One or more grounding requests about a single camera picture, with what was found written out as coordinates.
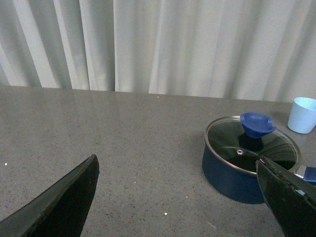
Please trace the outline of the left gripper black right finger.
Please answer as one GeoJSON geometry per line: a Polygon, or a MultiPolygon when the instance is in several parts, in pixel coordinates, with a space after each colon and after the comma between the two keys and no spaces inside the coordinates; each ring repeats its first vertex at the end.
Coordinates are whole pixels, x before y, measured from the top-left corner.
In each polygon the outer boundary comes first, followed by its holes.
{"type": "Polygon", "coordinates": [[[286,237],[316,235],[316,187],[266,157],[256,161],[264,201],[286,237]]]}

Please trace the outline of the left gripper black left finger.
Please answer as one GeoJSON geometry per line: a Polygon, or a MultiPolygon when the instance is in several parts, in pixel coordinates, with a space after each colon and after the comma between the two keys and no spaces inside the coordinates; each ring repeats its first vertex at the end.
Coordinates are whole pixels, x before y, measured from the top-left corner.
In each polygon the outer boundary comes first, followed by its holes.
{"type": "Polygon", "coordinates": [[[0,223],[2,237],[79,237],[91,207],[99,162],[91,155],[0,223]]]}

